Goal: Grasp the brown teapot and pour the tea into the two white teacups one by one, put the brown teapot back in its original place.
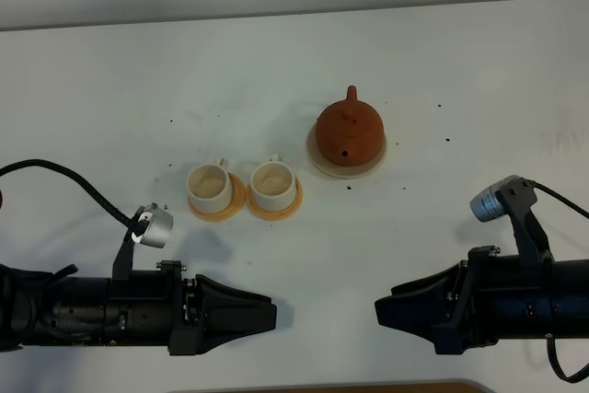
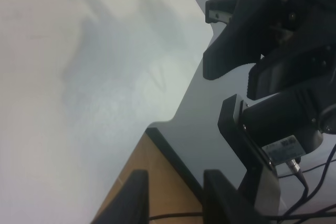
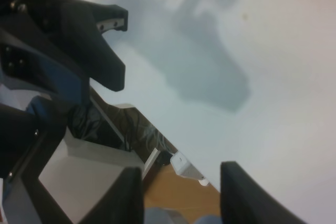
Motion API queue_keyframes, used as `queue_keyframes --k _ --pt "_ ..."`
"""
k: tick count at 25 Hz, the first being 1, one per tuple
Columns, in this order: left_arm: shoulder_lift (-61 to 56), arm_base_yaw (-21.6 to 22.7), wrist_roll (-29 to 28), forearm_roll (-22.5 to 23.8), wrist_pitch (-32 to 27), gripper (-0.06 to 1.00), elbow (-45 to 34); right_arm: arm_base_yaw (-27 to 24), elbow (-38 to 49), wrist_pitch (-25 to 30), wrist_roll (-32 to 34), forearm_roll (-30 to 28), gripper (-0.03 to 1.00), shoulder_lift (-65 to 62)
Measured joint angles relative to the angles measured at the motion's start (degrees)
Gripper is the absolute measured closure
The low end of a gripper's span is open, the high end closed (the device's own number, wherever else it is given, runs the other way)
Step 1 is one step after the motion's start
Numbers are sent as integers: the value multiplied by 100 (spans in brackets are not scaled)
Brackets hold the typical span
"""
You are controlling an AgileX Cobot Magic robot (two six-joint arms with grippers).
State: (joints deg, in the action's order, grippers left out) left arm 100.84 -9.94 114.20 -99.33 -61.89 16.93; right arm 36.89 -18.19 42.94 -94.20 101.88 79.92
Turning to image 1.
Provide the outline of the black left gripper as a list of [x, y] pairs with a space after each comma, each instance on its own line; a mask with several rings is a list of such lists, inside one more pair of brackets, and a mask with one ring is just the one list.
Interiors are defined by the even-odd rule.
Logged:
[[110, 281], [109, 342], [118, 345], [165, 346], [172, 356], [200, 355], [271, 331], [276, 319], [269, 297], [200, 274], [186, 279], [178, 261]]

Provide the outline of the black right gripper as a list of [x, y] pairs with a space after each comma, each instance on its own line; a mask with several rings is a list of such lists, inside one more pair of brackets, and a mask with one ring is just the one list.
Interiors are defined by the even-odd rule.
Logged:
[[455, 266], [391, 289], [375, 301], [378, 323], [431, 342], [436, 353], [459, 355], [498, 342], [489, 335], [475, 307], [482, 266], [497, 256], [498, 248], [474, 248]]

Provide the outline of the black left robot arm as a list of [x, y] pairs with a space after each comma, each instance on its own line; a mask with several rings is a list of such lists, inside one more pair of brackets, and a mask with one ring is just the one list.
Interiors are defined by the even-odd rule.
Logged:
[[1, 270], [1, 349], [24, 346], [164, 346], [174, 356], [209, 352], [271, 331], [277, 307], [264, 295], [204, 275], [183, 276], [178, 261], [121, 279]]

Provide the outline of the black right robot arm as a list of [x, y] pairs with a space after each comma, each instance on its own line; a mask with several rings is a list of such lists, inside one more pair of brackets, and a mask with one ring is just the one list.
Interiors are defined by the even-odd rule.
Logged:
[[507, 339], [588, 335], [588, 262], [546, 257], [524, 267], [518, 256], [474, 248], [451, 268], [392, 288], [375, 301], [378, 323], [461, 354]]

